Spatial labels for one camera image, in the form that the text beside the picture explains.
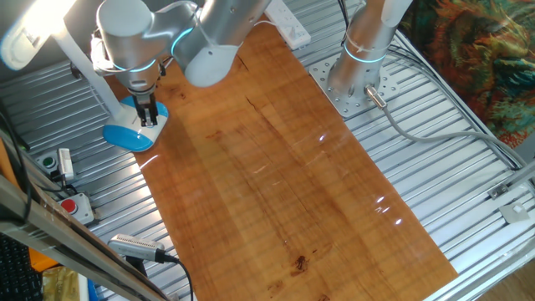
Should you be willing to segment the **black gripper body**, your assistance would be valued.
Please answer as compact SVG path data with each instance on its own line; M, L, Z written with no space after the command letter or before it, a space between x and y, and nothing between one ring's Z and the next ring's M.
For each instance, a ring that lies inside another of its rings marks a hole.
M149 108L150 106L155 106L155 90L156 84L153 84L147 89L128 88L128 91L132 95L135 108Z

